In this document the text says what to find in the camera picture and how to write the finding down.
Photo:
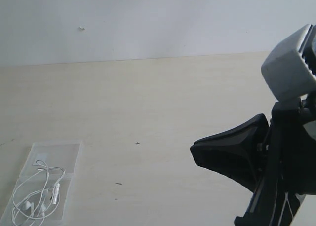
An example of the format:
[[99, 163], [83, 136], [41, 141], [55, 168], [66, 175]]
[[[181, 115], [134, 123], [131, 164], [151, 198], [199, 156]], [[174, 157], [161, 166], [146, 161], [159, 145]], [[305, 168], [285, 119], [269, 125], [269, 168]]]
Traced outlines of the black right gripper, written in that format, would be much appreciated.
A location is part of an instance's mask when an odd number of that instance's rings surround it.
[[270, 127], [268, 162], [261, 180], [266, 157], [258, 147], [269, 130], [264, 114], [190, 147], [197, 166], [254, 192], [243, 217], [235, 218], [236, 226], [289, 226], [305, 197], [316, 193], [315, 93], [305, 100], [276, 102]]

